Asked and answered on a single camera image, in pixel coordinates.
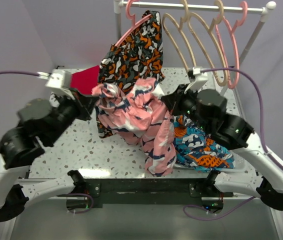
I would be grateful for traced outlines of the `pink navy patterned shorts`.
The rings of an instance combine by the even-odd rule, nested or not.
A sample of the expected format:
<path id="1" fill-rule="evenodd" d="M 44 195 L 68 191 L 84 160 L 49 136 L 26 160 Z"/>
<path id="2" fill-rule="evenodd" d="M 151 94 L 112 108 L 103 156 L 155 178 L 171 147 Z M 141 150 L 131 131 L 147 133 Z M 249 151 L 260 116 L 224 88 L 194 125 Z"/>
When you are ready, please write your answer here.
<path id="1" fill-rule="evenodd" d="M 177 160 L 174 118 L 161 100 L 164 92 L 159 82 L 139 78 L 128 93 L 113 83 L 103 83 L 92 94 L 99 98 L 98 121 L 127 144 L 141 147 L 146 171 L 156 177 L 169 175 Z"/>

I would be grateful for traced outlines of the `red folded cloth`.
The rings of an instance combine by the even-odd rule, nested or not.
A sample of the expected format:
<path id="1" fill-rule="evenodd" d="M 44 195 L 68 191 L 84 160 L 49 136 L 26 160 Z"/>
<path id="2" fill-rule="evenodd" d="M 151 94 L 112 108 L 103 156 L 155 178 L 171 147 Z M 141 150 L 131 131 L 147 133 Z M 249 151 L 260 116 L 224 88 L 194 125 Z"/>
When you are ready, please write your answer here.
<path id="1" fill-rule="evenodd" d="M 83 95 L 91 95 L 92 89 L 98 85 L 99 66 L 72 74 L 70 87 L 77 89 Z"/>

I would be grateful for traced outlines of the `left pink hanger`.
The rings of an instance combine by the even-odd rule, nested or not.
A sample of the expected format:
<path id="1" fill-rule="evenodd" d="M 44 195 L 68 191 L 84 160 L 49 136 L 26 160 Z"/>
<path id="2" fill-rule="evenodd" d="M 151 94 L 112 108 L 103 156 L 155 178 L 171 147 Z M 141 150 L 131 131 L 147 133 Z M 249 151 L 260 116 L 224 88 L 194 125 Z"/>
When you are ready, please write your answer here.
<path id="1" fill-rule="evenodd" d="M 125 15 L 126 18 L 131 20 L 131 27 L 126 31 L 125 34 L 123 34 L 118 41 L 116 42 L 115 46 L 118 47 L 137 27 L 142 25 L 144 22 L 148 21 L 152 14 L 148 14 L 144 17 L 142 17 L 139 21 L 136 21 L 136 15 L 130 13 L 130 9 L 132 4 L 136 2 L 136 0 L 128 0 L 126 7 L 125 7 Z"/>

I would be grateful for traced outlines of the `orange black camo shorts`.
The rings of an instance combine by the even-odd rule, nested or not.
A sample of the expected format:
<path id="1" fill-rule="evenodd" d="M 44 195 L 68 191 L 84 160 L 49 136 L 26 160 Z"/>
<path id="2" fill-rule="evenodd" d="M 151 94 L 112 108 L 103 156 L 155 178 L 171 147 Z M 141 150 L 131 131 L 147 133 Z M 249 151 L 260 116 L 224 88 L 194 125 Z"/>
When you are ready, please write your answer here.
<path id="1" fill-rule="evenodd" d="M 119 45 L 111 45 L 101 60 L 96 95 L 103 84 L 113 84 L 125 94 L 129 93 L 138 79 L 165 79 L 162 73 L 164 50 L 162 21 L 158 11 L 147 10 L 142 15 L 150 16 L 134 29 Z"/>

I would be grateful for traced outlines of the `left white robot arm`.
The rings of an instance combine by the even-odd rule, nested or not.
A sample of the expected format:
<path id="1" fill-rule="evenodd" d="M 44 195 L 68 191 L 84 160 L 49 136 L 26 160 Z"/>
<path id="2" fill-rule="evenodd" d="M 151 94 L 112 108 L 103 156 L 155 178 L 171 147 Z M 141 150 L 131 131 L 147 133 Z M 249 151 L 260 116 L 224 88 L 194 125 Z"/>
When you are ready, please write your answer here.
<path id="1" fill-rule="evenodd" d="M 57 100 L 57 107 L 42 98 L 28 102 L 17 112 L 17 126 L 8 130 L 0 140 L 0 223 L 51 197 L 86 195 L 86 182 L 78 170 L 30 186 L 17 183 L 33 161 L 45 153 L 44 148 L 52 148 L 74 120 L 91 119 L 99 99 L 73 89 L 67 95 L 57 96 Z"/>

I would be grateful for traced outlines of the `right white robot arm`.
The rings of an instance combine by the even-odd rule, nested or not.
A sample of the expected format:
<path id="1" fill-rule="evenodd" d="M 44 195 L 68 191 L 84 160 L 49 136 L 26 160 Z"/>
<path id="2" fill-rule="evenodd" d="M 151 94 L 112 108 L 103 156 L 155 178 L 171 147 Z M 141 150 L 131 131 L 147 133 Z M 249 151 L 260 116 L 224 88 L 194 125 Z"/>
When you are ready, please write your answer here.
<path id="1" fill-rule="evenodd" d="M 214 89 L 193 91 L 189 85 L 181 84 L 161 101 L 172 115 L 187 116 L 217 144 L 233 151 L 257 171 L 248 174 L 214 170 L 203 183 L 207 195 L 245 194 L 283 211 L 283 160 L 263 147 L 260 136 L 242 117 L 227 113 L 225 97 Z"/>

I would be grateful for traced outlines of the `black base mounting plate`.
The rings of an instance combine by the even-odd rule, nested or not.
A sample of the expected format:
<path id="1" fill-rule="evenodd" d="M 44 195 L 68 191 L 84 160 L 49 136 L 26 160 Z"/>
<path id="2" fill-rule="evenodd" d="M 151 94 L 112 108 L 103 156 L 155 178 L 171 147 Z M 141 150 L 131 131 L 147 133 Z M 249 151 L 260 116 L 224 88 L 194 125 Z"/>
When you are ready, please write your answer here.
<path id="1" fill-rule="evenodd" d="M 102 208 L 108 204 L 124 205 L 191 205 L 202 204 L 202 198 L 232 197 L 221 193 L 208 178 L 86 178 L 68 197 L 83 198 L 81 203 L 70 200 L 71 209 Z"/>

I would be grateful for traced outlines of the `white plastic basket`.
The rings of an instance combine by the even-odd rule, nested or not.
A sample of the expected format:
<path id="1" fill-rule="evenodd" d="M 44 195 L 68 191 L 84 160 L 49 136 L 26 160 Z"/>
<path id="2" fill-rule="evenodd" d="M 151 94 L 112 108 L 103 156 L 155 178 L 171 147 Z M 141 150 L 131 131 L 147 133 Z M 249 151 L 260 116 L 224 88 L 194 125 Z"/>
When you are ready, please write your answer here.
<path id="1" fill-rule="evenodd" d="M 181 163 L 176 163 L 174 165 L 175 169 L 183 169 L 183 170 L 195 170 L 199 173 L 207 173 L 210 171 L 220 171 L 225 173 L 242 173 L 245 171 L 249 171 L 250 166 L 246 161 L 242 160 L 235 160 L 234 161 L 234 168 L 220 168 L 220 167 L 203 167 L 203 166 L 185 166 Z"/>

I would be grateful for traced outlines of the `blue orange patterned shorts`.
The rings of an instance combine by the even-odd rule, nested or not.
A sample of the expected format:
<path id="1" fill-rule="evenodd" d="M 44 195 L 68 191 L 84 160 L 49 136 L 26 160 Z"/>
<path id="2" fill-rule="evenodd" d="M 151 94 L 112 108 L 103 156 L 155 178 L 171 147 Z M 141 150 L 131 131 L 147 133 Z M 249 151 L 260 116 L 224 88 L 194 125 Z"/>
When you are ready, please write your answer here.
<path id="1" fill-rule="evenodd" d="M 176 164 L 206 168 L 235 167 L 234 155 L 212 140 L 185 115 L 176 116 L 173 122 Z"/>

